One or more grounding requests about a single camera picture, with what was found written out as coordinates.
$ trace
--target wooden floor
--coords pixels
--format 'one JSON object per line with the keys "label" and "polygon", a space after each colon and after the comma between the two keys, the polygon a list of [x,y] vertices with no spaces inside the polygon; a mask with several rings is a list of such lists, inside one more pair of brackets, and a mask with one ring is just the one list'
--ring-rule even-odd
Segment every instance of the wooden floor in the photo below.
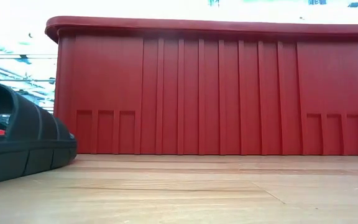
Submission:
{"label": "wooden floor", "polygon": [[79,155],[0,183],[0,223],[358,224],[358,157]]}

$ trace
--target bin lid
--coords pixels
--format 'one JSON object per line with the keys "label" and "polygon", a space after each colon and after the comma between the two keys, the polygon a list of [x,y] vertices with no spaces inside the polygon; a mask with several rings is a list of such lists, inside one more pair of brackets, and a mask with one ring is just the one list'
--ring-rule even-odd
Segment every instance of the bin lid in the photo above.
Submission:
{"label": "bin lid", "polygon": [[126,19],[108,17],[57,16],[47,21],[45,33],[56,43],[60,30],[182,30],[256,36],[331,37],[358,40],[358,24],[285,24],[270,22],[191,21],[175,19]]}

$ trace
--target red plastic storage bin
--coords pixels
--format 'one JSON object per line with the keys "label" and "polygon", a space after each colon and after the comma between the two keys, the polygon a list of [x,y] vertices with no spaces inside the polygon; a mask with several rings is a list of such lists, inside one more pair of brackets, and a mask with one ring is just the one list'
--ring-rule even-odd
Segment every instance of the red plastic storage bin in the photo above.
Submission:
{"label": "red plastic storage bin", "polygon": [[358,155],[358,25],[54,17],[79,153]]}

